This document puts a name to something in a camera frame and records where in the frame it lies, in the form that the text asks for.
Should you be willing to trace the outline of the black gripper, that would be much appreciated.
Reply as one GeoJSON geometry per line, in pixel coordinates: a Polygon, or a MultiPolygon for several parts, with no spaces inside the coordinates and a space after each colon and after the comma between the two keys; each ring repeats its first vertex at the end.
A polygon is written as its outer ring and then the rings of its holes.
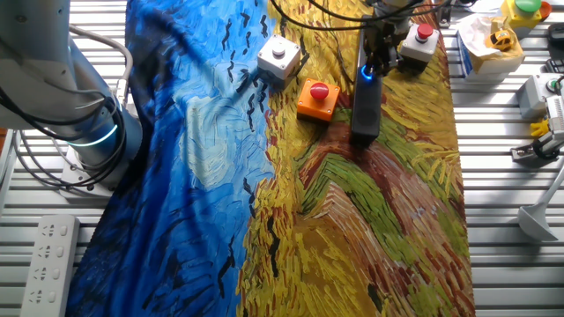
{"type": "Polygon", "coordinates": [[[367,56],[365,74],[373,75],[377,60],[382,62],[382,74],[388,74],[397,67],[397,24],[388,19],[371,18],[364,29],[363,48],[367,56]]]}

